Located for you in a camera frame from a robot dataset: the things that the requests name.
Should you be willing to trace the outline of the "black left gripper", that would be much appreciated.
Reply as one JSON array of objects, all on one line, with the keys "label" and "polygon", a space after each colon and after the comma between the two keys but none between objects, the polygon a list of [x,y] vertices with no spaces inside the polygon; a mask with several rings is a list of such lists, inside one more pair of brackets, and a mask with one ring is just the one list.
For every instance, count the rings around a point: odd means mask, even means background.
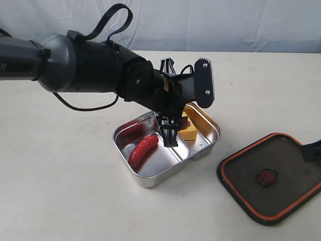
[{"label": "black left gripper", "polygon": [[136,71],[125,82],[125,100],[157,113],[157,124],[165,147],[177,147],[178,131],[190,126],[173,85],[155,70]]}]

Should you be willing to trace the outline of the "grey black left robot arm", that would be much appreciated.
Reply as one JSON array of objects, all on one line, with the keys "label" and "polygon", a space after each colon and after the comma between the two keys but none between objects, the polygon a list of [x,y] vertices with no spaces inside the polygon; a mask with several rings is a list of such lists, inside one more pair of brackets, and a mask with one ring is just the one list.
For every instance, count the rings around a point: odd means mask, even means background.
[{"label": "grey black left robot arm", "polygon": [[181,86],[118,44],[58,35],[41,45],[1,36],[1,80],[37,81],[56,96],[112,92],[154,111],[164,146],[178,144],[185,105]]}]

